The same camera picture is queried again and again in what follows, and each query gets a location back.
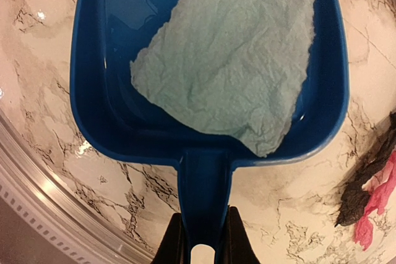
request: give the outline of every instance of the white marble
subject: white marble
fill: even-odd
[[[69,56],[76,0],[0,0],[0,108],[26,142],[89,209],[156,251],[179,210],[176,172],[97,153],[69,106]],[[232,205],[262,263],[386,263],[396,255],[396,194],[372,215],[365,252],[353,226],[334,227],[358,158],[396,107],[396,0],[340,0],[350,57],[351,103],[332,143],[291,165],[238,169]]]

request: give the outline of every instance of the marble surface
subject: marble surface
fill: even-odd
[[[0,108],[25,141],[89,209],[156,251],[179,210],[176,172],[97,153],[69,106],[76,0],[0,0]],[[353,226],[334,227],[358,158],[396,107],[395,0],[340,0],[350,57],[351,102],[342,130],[307,161],[239,169],[230,203],[239,208],[262,263],[387,263],[396,255],[396,194],[373,214],[365,252]]]

